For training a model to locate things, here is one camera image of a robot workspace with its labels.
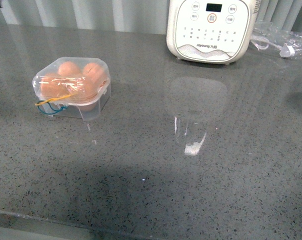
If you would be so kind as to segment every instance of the power cord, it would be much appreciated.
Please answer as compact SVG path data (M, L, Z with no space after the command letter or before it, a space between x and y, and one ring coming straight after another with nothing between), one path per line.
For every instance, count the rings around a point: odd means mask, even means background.
M251 35L250 38L251 43L257 48L258 51L260 50L267 50L268 47L271 45L278 50L280 50L280 56L282 58L289 58L293 57L295 55L295 50L291 45L284 45L284 46L279 46L274 44L273 42L270 42L266 37L264 36L257 36L257 35Z

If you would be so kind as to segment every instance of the button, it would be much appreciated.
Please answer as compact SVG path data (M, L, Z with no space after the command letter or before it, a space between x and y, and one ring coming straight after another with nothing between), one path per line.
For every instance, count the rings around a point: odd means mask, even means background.
M237 5L232 4L228 8L229 13L234 14L237 11Z
M233 15L229 15L226 17L225 21L227 24L231 24L235 21L235 17Z
M199 15L196 12L193 12L191 15L191 20L196 21L196 20L198 20L198 17L199 17Z
M200 4L197 1L195 1L194 3L192 3L192 9L193 9L193 11L198 11L199 8L200 8Z
M217 20L217 16L214 13L209 14L207 16L207 21L211 24L213 24Z

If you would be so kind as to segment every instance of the plastic bag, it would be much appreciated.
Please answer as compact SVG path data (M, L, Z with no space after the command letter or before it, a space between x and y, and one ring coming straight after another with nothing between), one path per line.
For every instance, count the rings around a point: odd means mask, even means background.
M258 51L282 58L302 60L302 32L285 31L272 22L257 21L251 35L251 45Z

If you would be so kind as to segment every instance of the white container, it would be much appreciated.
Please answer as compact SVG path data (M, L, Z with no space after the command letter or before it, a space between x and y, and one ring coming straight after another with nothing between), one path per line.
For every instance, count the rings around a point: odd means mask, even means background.
M38 72L32 85L39 102L49 100L39 106L43 113L84 121L97 118L111 96L108 66L98 58L61 57Z

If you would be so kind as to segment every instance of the brand logo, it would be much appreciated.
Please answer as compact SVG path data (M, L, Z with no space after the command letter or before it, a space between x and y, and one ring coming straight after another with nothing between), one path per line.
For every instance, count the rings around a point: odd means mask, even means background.
M208 49L217 49L218 46L217 45L204 45L204 44L198 44L196 45L197 47L200 47L200 48L208 48Z

